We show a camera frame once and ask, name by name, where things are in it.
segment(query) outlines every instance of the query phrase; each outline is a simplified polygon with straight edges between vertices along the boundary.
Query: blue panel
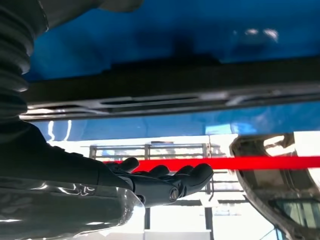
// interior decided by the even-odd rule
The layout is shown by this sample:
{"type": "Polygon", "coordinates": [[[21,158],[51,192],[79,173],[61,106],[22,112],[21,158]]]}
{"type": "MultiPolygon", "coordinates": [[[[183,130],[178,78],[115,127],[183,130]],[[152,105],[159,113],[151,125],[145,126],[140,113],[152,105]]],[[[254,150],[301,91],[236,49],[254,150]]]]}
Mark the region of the blue panel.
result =
{"type": "Polygon", "coordinates": [[[92,75],[114,63],[186,54],[223,63],[317,55],[319,13],[318,0],[146,0],[133,13],[95,9],[38,39],[26,78],[92,75]]]}
{"type": "Polygon", "coordinates": [[[320,131],[320,102],[164,116],[36,122],[47,140],[274,134],[320,131]]]}

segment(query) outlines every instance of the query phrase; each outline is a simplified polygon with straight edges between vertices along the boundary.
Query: black robotic glove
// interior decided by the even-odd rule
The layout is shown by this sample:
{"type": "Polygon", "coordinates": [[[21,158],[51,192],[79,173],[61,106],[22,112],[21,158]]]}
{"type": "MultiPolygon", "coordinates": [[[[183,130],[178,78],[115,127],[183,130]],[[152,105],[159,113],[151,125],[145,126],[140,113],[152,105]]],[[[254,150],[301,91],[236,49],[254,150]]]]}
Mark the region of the black robotic glove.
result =
{"type": "Polygon", "coordinates": [[[134,157],[106,165],[131,185],[133,192],[146,208],[171,204],[179,198],[198,192],[214,175],[212,168],[208,164],[187,165],[172,175],[164,165],[150,171],[132,173],[139,166],[139,161],[134,157]]]}

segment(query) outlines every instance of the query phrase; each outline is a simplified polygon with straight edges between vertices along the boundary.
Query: black frame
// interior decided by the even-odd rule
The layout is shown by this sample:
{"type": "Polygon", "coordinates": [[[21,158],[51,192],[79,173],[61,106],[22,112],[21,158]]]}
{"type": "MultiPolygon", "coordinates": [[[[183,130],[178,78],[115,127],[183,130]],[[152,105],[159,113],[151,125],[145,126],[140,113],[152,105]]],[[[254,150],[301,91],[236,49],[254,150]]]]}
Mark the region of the black frame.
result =
{"type": "Polygon", "coordinates": [[[208,57],[115,65],[31,83],[26,121],[145,116],[320,100],[320,58],[220,64],[208,57]]]}

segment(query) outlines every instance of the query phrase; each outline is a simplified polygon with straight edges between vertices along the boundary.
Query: window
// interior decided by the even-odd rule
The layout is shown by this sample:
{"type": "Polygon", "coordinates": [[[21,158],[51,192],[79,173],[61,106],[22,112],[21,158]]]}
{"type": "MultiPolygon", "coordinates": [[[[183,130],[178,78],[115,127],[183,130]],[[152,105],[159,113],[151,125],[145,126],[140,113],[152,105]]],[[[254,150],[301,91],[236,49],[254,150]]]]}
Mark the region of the window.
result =
{"type": "Polygon", "coordinates": [[[303,227],[320,228],[320,202],[315,200],[275,200],[274,205],[288,217],[303,227]]]}

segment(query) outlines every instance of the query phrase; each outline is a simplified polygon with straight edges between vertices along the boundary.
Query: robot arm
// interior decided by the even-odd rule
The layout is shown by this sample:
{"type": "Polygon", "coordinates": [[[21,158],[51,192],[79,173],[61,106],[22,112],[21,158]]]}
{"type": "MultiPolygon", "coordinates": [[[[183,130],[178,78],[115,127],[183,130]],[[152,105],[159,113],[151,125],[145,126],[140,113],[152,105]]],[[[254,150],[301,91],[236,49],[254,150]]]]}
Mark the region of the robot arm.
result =
{"type": "Polygon", "coordinates": [[[0,176],[129,189],[146,207],[165,205],[199,191],[213,175],[205,164],[186,167],[174,175],[161,166],[129,173],[137,161],[120,166],[49,146],[36,127],[19,119],[27,110],[20,96],[27,84],[34,39],[92,8],[130,11],[141,0],[3,0],[0,3],[0,176]]]}

